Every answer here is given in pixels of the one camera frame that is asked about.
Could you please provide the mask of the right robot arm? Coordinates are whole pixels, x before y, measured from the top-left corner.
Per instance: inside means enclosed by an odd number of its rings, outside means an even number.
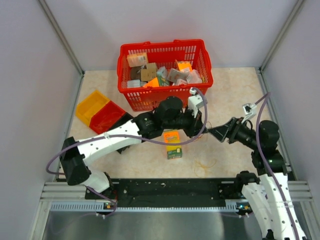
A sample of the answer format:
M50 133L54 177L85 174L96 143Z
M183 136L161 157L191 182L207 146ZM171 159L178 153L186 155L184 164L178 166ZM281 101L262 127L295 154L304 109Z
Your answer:
M280 138L278 125L263 120L257 130L242 118L231 118L226 124L210 128L209 133L221 143L239 142L252 150L251 159L257 173L241 171L232 190L245 198L254 214L264 240L306 240L292 202L288 171L277 149Z

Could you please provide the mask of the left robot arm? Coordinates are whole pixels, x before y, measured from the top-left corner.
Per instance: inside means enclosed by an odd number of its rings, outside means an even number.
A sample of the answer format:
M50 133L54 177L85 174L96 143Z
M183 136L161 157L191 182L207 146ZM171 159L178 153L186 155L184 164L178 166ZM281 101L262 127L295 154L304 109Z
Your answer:
M109 198L114 191L111 178L106 172L91 170L92 163L131 145L152 142L164 130L183 130L189 138L195 137L205 129L200 108L206 106L207 100L199 94L188 98L186 108L178 97L169 96L154 110L141 113L96 137L67 138L59 157L67 184L85 185L102 198Z

